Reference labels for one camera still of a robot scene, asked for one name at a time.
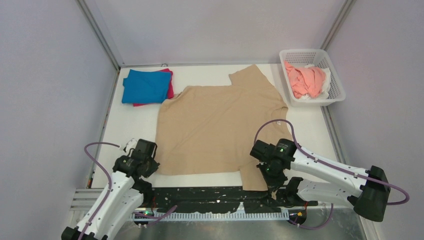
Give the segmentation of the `beige t shirt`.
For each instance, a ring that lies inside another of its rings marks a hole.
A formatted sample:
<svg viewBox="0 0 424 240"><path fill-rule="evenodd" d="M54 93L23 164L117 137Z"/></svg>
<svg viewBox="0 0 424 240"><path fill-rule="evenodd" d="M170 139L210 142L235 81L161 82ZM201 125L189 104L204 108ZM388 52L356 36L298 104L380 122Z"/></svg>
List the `beige t shirt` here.
<svg viewBox="0 0 424 240"><path fill-rule="evenodd" d="M188 86L162 103L155 160L167 176L240 172L245 191L267 184L250 155L255 140L291 139L288 106L256 65L229 75L231 85Z"/></svg>

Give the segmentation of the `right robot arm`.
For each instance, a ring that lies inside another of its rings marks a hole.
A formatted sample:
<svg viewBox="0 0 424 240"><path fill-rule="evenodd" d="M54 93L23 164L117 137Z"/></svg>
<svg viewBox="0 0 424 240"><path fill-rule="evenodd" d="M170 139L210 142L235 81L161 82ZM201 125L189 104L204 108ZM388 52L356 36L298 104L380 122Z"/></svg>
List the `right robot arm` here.
<svg viewBox="0 0 424 240"><path fill-rule="evenodd" d="M352 167L333 162L292 140L277 144L257 140L250 155L268 187L284 187L290 206L325 202L353 209L359 216L382 222L391 188L383 169Z"/></svg>

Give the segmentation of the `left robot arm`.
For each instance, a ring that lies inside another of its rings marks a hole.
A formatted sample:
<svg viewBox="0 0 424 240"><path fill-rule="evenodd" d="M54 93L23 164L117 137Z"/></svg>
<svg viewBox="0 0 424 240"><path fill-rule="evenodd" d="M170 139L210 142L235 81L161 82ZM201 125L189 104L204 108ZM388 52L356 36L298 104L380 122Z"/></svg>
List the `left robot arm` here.
<svg viewBox="0 0 424 240"><path fill-rule="evenodd" d="M158 145L144 139L131 139L121 148L112 172L99 163L107 184L75 227L66 227L63 240L112 240L138 207L148 207L154 199L152 184L145 179L159 168L155 161Z"/></svg>

